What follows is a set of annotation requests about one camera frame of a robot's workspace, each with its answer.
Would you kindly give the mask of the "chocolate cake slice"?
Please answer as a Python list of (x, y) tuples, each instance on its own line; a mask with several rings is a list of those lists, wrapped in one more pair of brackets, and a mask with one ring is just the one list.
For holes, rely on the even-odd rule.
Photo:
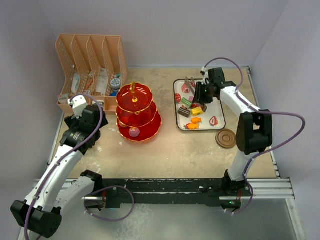
[(189, 118), (191, 115), (191, 111), (186, 108), (180, 107), (177, 111), (177, 114), (185, 118)]

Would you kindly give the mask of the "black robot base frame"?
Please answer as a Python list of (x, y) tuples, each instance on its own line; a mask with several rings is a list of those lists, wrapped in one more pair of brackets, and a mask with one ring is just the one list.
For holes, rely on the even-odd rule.
[(122, 204), (205, 205), (238, 210), (242, 197), (251, 197), (252, 186), (246, 181), (223, 178), (103, 178), (90, 170), (81, 173), (94, 182), (93, 192), (105, 201), (108, 209)]

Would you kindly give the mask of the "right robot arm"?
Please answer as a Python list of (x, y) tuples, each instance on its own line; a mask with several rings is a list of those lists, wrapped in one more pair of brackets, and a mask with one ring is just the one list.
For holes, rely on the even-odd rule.
[(221, 67), (202, 67), (200, 73), (202, 82), (196, 83), (193, 102), (208, 105), (217, 98), (238, 117), (235, 134), (238, 152), (222, 183), (223, 192), (233, 196), (240, 190), (239, 182), (245, 181), (254, 156), (263, 153), (273, 142), (272, 117), (269, 110), (261, 110), (248, 101), (234, 82), (226, 81)]

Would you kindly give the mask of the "pink peach pastry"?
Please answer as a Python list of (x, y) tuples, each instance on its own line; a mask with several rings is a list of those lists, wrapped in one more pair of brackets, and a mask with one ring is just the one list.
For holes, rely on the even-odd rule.
[(125, 124), (123, 124), (122, 122), (119, 122), (118, 125), (122, 128), (127, 128), (127, 126)]

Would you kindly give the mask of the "red three-tier cake stand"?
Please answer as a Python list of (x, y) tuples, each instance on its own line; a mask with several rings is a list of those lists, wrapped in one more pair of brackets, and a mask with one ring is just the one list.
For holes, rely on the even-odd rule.
[[(119, 90), (116, 102), (116, 125), (123, 138), (133, 142), (144, 142), (157, 135), (162, 118), (148, 86), (137, 82), (126, 84)], [(120, 127), (119, 122), (127, 127)], [(139, 128), (139, 136), (131, 137), (130, 128)]]

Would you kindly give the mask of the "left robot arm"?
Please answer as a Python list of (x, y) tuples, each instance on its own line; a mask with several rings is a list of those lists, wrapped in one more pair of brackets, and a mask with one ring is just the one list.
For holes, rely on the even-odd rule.
[(26, 240), (50, 238), (58, 230), (63, 216), (73, 204), (86, 195), (98, 196), (103, 191), (102, 176), (90, 170), (62, 190), (69, 174), (86, 152), (99, 140), (100, 128), (108, 124), (98, 105), (87, 105), (80, 115), (65, 119), (69, 129), (63, 134), (51, 164), (24, 200), (10, 207), (17, 223), (23, 227)]

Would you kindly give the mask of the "pink heart cake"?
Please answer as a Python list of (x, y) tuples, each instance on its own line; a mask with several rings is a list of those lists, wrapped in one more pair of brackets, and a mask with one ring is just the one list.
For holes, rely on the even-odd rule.
[(181, 87), (181, 91), (184, 93), (184, 94), (189, 94), (191, 92), (191, 89), (190, 87), (184, 83)]

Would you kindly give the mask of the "green striped cake slice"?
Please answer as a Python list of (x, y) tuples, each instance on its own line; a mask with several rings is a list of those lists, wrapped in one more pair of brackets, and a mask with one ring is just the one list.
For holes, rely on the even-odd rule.
[(181, 104), (184, 105), (187, 109), (189, 109), (192, 106), (192, 102), (186, 98), (181, 99)]

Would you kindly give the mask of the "white strawberry enamel tray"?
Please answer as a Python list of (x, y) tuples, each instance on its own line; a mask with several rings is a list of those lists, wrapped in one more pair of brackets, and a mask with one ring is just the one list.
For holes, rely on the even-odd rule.
[[(195, 83), (200, 82), (200, 79), (194, 79)], [(189, 99), (190, 96), (193, 97), (192, 93), (183, 93), (182, 85), (185, 83), (184, 79), (177, 79), (173, 83), (173, 92), (175, 98), (175, 116), (176, 116), (176, 125), (182, 131), (214, 131), (214, 130), (222, 130), (226, 126), (226, 119), (223, 111), (223, 106), (221, 101), (217, 98), (213, 99), (213, 102), (209, 104), (205, 104), (207, 106), (206, 112), (204, 114), (200, 114), (197, 116), (192, 116), (192, 112), (190, 113), (189, 118), (183, 117), (178, 114), (178, 109), (180, 107), (192, 110), (194, 108), (200, 107), (199, 104), (192, 104), (190, 108), (186, 108), (181, 104), (182, 98)], [(186, 125), (192, 123), (192, 118), (201, 118), (202, 122), (198, 123), (199, 129), (189, 130), (186, 129)]]

